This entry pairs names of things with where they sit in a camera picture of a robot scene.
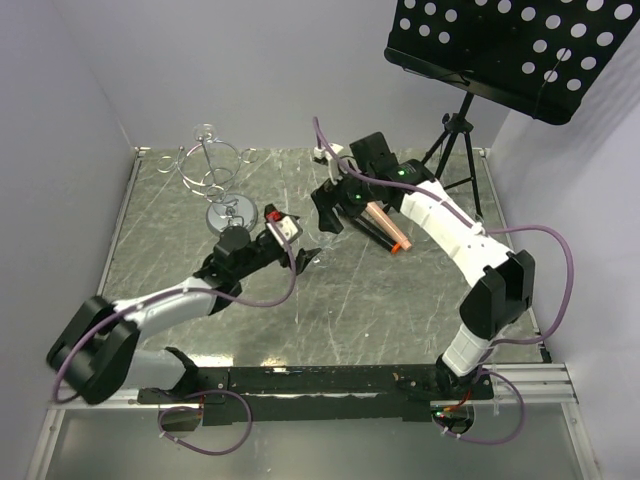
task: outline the perforated black panel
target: perforated black panel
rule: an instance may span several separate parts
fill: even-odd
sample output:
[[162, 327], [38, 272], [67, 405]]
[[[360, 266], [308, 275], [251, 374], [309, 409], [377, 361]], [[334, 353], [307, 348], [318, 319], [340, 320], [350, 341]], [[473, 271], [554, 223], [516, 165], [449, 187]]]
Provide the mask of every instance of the perforated black panel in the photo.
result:
[[560, 125], [639, 18], [637, 0], [399, 0], [385, 57]]

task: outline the white hole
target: white hole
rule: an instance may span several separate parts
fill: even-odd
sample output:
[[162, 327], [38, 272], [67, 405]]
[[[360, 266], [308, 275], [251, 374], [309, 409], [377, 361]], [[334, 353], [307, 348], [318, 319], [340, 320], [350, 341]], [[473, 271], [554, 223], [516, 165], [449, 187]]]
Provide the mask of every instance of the white hole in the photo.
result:
[[544, 74], [544, 79], [549, 83], [553, 83], [558, 79], [558, 72], [549, 70], [547, 73]]
[[558, 50], [556, 58], [561, 62], [566, 62], [571, 58], [571, 50], [569, 50], [568, 48], [561, 48], [560, 50]]
[[509, 0], [500, 0], [498, 3], [498, 11], [500, 13], [508, 13], [511, 10], [511, 2]]
[[584, 68], [585, 70], [591, 70], [593, 67], [596, 66], [598, 62], [596, 61], [595, 58], [593, 57], [585, 57], [582, 59], [582, 62], [580, 62], [580, 66], [582, 68]]
[[526, 62], [522, 64], [522, 71], [527, 75], [533, 73], [536, 70], [536, 65], [532, 62]]
[[583, 37], [587, 33], [587, 26], [584, 23], [576, 23], [571, 27], [571, 36], [573, 38]]
[[604, 0], [588, 0], [587, 2], [587, 10], [591, 12], [597, 12], [604, 5]]
[[536, 18], [536, 9], [533, 7], [527, 7], [522, 11], [522, 19], [525, 22], [530, 22]]
[[572, 78], [567, 82], [567, 88], [572, 92], [575, 92], [576, 90], [580, 90], [581, 86], [582, 86], [582, 82], [577, 78]]
[[633, 13], [633, 7], [628, 3], [625, 3], [623, 5], [620, 5], [618, 8], [616, 8], [614, 15], [618, 20], [626, 20], [631, 16], [632, 13]]
[[598, 45], [600, 45], [601, 47], [607, 47], [611, 45], [611, 42], [613, 42], [613, 33], [601, 33], [600, 35], [598, 35], [598, 39], [596, 40], [596, 42], [598, 42]]
[[458, 12], [455, 10], [447, 10], [447, 13], [444, 14], [444, 18], [447, 22], [455, 22], [458, 19]]
[[547, 49], [547, 42], [544, 40], [536, 40], [533, 42], [533, 51], [536, 53], [542, 53]]
[[545, 25], [549, 30], [555, 30], [560, 26], [560, 23], [562, 23], [562, 20], [560, 20], [559, 16], [551, 15], [549, 18], [547, 18]]

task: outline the floor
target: floor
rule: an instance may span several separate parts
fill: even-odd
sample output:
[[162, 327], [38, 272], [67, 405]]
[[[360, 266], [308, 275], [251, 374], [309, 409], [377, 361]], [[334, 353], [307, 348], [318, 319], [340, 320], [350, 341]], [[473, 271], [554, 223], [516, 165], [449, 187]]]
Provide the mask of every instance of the floor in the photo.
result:
[[[404, 149], [399, 159], [421, 158]], [[217, 238], [205, 224], [208, 203], [190, 193], [175, 172], [159, 173], [161, 157], [175, 152], [149, 151], [140, 162], [122, 228], [117, 238], [104, 295], [110, 300], [148, 294], [181, 282], [212, 251]], [[457, 307], [468, 289], [461, 273], [429, 236], [393, 214], [413, 242], [413, 249], [391, 256], [360, 232], [345, 225], [340, 235], [317, 229], [310, 192], [327, 177], [326, 167], [310, 160], [309, 149], [260, 149], [242, 165], [231, 191], [251, 197], [261, 211], [274, 203], [300, 215], [305, 230], [296, 246], [323, 250], [298, 278], [293, 296], [272, 309], [231, 305], [208, 318], [162, 332], [141, 345], [146, 350], [175, 346], [204, 365], [336, 365], [433, 363], [455, 336]], [[226, 153], [216, 162], [228, 164]], [[434, 161], [428, 166], [435, 170]], [[185, 171], [201, 177], [206, 163], [194, 158]], [[501, 226], [486, 169], [476, 161], [482, 208], [488, 227]], [[466, 159], [454, 156], [445, 183], [468, 176]], [[450, 191], [473, 212], [469, 184]], [[260, 223], [253, 234], [263, 229]], [[247, 298], [281, 295], [288, 272], [270, 265], [243, 283]], [[510, 337], [534, 334], [525, 314]], [[501, 363], [540, 362], [537, 346], [504, 346]]]

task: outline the gray wall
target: gray wall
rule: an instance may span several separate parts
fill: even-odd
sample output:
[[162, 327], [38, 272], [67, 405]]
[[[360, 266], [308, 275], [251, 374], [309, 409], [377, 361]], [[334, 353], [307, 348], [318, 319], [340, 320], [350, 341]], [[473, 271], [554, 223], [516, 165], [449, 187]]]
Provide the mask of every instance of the gray wall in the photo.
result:
[[26, 472], [45, 355], [95, 292], [132, 151], [49, 0], [0, 3], [0, 478]]
[[[337, 143], [381, 130], [426, 146], [463, 97], [384, 59], [395, 0], [53, 1], [134, 145], [176, 147], [212, 121], [243, 146], [309, 146], [318, 115]], [[476, 145], [506, 114], [475, 103]]]
[[[607, 479], [640, 478], [639, 48], [636, 28], [568, 125], [510, 113], [490, 158], [508, 224], [556, 227], [575, 253], [572, 303], [549, 345], [569, 365]], [[536, 257], [545, 328], [564, 284], [562, 254], [542, 234], [514, 243]]]

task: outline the metal stand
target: metal stand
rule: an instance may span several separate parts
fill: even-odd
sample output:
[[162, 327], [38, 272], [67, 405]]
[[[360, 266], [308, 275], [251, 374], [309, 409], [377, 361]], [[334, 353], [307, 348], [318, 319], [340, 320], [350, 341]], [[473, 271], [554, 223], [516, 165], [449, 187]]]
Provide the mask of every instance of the metal stand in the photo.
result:
[[471, 146], [471, 131], [473, 130], [473, 125], [471, 125], [466, 118], [473, 97], [474, 95], [472, 93], [467, 93], [464, 97], [464, 101], [462, 102], [460, 111], [458, 113], [454, 113], [451, 117], [449, 117], [449, 114], [444, 116], [442, 119], [444, 132], [442, 132], [440, 138], [436, 140], [436, 143], [434, 143], [425, 154], [422, 159], [422, 164], [425, 165], [429, 161], [448, 137], [447, 145], [444, 147], [442, 158], [440, 158], [440, 162], [438, 163], [438, 168], [436, 170], [436, 178], [439, 180], [442, 177], [444, 168], [447, 166], [447, 162], [449, 161], [453, 147], [458, 139], [458, 135], [464, 135], [464, 143], [467, 149], [467, 161], [469, 162], [469, 177], [447, 185], [445, 190], [471, 182], [471, 187], [473, 189], [473, 201], [476, 205], [476, 214], [479, 218], [482, 218], [482, 207], [480, 206], [480, 194], [478, 192], [478, 181], [476, 179], [476, 167], [473, 162], [473, 148]]

